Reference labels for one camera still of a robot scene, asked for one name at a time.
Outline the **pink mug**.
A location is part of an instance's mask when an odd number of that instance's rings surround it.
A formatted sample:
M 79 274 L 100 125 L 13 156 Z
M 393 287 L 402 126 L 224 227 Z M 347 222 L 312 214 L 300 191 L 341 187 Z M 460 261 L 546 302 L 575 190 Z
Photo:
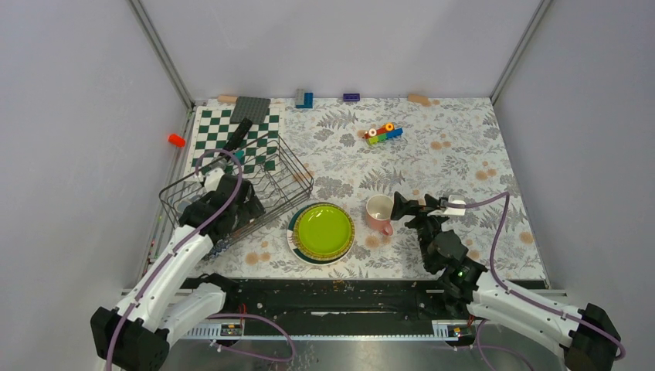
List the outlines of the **pink mug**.
M 365 221 L 367 226 L 382 235 L 390 237 L 394 234 L 391 224 L 391 214 L 394 202 L 385 195 L 370 197 L 365 204 Z

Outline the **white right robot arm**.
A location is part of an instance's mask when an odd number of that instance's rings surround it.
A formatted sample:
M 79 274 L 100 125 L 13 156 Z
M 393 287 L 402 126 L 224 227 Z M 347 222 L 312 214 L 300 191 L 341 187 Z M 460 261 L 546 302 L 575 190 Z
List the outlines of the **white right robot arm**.
M 495 249 L 489 264 L 468 255 L 469 250 L 453 230 L 442 225 L 451 216 L 462 216 L 473 209 L 504 200 L 504 208 L 492 241 L 496 244 L 510 205 L 508 192 L 490 199 L 467 203 L 450 195 L 425 202 L 393 195 L 392 220 L 411 216 L 405 226 L 417 232 L 425 270 L 437 275 L 436 285 L 443 291 L 444 311 L 453 318 L 466 314 L 482 321 L 503 325 L 540 344 L 563 361 L 569 370 L 610 370 L 626 356 L 626 348 L 607 315 L 598 305 L 584 308 L 548 300 L 541 295 L 502 278 L 494 266 Z

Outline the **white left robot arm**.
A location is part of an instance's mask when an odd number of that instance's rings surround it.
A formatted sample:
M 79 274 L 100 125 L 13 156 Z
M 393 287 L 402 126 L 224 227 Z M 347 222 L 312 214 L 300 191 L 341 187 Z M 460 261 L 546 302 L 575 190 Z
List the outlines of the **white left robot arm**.
M 105 368 L 159 370 L 171 347 L 203 318 L 228 318 L 239 296 L 218 284 L 176 305 L 172 299 L 190 270 L 221 240 L 265 213 L 251 181 L 237 175 L 210 176 L 203 196 L 183 210 L 163 254 L 112 309 L 99 307 L 90 326 Z

